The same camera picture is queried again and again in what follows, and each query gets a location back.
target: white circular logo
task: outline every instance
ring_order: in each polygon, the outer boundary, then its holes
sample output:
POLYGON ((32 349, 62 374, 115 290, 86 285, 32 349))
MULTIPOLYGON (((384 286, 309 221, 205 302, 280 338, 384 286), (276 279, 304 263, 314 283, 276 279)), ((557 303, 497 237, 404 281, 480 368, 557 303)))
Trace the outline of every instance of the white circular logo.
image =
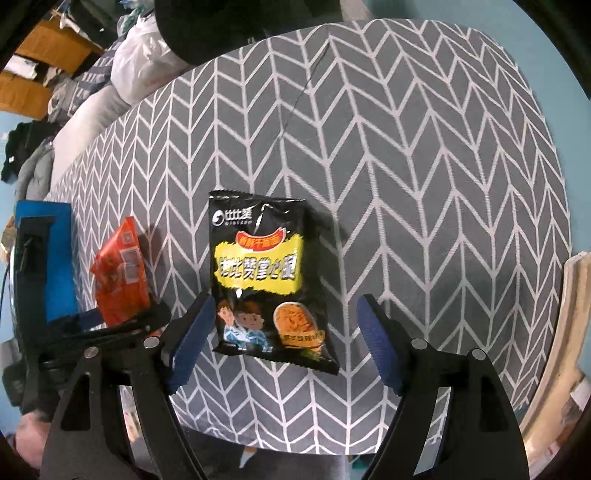
POLYGON ((214 226, 220 226, 223 223, 223 220, 223 211, 218 210, 216 213, 213 214, 212 223, 214 226))

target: bowl of food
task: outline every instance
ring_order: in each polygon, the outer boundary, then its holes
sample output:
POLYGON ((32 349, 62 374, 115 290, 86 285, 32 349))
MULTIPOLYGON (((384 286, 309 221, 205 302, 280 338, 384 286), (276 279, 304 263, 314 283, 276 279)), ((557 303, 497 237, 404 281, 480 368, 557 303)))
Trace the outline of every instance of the bowl of food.
POLYGON ((281 303, 273 313, 273 322, 284 346, 317 348, 324 342, 324 331, 318 330, 310 311, 299 302, 281 303))

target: red snack bag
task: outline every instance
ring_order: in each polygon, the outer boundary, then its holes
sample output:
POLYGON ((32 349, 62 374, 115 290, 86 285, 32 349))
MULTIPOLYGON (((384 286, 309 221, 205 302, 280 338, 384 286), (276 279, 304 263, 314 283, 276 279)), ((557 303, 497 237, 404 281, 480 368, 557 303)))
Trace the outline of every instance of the red snack bag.
POLYGON ((96 303, 109 327, 150 308, 148 280, 133 217, 127 217, 96 254, 90 273, 96 303))

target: black cable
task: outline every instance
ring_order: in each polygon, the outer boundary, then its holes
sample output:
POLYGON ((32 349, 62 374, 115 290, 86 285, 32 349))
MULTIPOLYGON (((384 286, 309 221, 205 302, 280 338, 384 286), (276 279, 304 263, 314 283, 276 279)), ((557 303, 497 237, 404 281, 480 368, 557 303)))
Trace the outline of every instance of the black cable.
POLYGON ((6 279, 8 277, 9 272, 10 264, 6 266, 6 271, 4 272, 4 279, 2 280, 2 290, 0 290, 0 320, 2 320, 2 303, 4 302, 4 288, 6 287, 6 279))

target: tablecloth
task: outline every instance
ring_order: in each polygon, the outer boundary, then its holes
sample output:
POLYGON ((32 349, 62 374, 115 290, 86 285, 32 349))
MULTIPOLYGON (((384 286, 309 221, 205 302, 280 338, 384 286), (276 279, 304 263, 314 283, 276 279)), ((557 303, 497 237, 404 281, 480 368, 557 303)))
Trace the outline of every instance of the tablecloth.
POLYGON ((327 218, 319 275, 342 368, 220 356, 212 332, 173 397, 183 424, 289 452, 376 451, 398 399, 357 328, 362 293, 439 349, 487 351, 512 405, 527 406, 557 320, 569 211, 544 115, 494 40, 433 21, 329 24, 160 89, 49 195, 73 205, 80 306, 95 304, 94 255, 133 215, 153 292, 184 312, 209 287, 216 188, 304 198, 327 218))

